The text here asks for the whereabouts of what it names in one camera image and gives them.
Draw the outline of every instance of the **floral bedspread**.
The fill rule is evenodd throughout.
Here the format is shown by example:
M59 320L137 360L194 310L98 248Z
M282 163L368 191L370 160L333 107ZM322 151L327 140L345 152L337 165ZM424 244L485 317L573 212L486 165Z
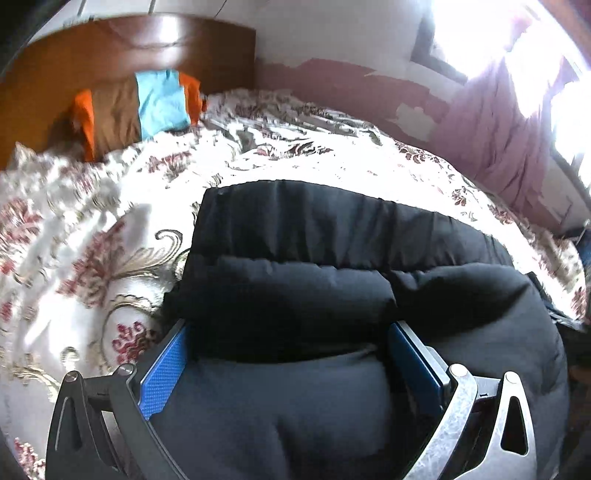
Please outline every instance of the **floral bedspread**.
M0 426L43 478L64 374L112 372L161 337L204 191L259 179L341 187L472 225L533 271L567 315L585 312L571 242L554 242L449 163L343 113L280 93L212 96L198 126L83 164L17 145L0 173Z

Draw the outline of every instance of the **headboard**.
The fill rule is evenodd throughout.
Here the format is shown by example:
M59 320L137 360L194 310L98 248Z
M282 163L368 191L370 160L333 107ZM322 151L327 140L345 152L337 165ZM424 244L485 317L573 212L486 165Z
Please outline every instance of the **headboard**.
M36 151L71 137L74 95L141 70L178 69L204 93L254 87L255 31L191 15L134 15L77 25L42 38L0 86L0 169L15 142Z

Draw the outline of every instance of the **textured blue pad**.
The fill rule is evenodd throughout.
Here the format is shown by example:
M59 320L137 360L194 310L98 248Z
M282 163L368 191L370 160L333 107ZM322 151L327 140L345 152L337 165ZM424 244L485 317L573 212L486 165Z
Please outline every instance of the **textured blue pad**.
M388 349L413 392L419 412L440 416L443 413L443 386L398 323L393 323L388 329Z
M149 420L160 413L187 364L186 328L179 331L154 362L140 392L139 409Z

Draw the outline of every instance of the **bed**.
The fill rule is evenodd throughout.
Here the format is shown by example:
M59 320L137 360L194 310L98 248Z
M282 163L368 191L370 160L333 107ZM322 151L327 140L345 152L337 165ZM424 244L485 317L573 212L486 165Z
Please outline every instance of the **bed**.
M556 241L530 226L445 160L363 120L285 92L253 90L254 32L223 23L218 30L214 24L220 22L190 17L163 18L176 19L167 20L169 25L185 25L182 41L163 45L144 38L147 48L130 47L129 39L119 38L130 31L126 21L141 37L162 22L159 17L80 25L33 44L34 54L25 51L25 60L17 61L2 87L1 115L16 120L2 139L3 148L12 142L14 151L0 173L0 427L31 478L44 478L47 432L64 374L72 369L85 377L107 374L135 362L162 338L159 306L182 276L200 201L211 187L304 180L441 212L494 236L517 270L536 274L558 309L584 317L583 268L570 241ZM210 94L202 121L114 151L101 163L79 162L82 152L75 143L37 153L29 147L41 151L48 145L50 125L68 95L86 86L81 83L100 79L103 70L63 86L55 95L59 100L48 100L43 118L28 128L6 89L25 99L19 81L40 53L45 59L60 57L75 39L88 45L106 35L104 22L111 22L109 38L115 37L111 53L123 44L126 58L131 48L144 56L155 50L158 59L166 57L161 50L180 50L193 59L216 35L225 38L228 51L247 37L250 47L242 45L241 54L234 51L236 59L225 57L222 64L202 55L209 60L193 67L170 52L173 61L151 63L146 56L132 65L114 55L119 73L121 65L125 73L189 66L189 73L206 79L204 90ZM229 34L233 40L225 37ZM192 44L190 38L198 41ZM77 49L82 55L83 48ZM212 73L217 67L226 73ZM66 68L68 74L73 68ZM116 77L114 70L110 77ZM14 147L20 139L24 144Z

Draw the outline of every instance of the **multicolored pillow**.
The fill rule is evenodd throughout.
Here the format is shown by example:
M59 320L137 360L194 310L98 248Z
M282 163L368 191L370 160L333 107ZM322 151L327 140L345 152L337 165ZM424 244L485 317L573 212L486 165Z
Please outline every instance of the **multicolored pillow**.
M85 138L85 160L147 140L162 130L196 124L206 105L199 80L176 70L138 72L83 90L72 123Z

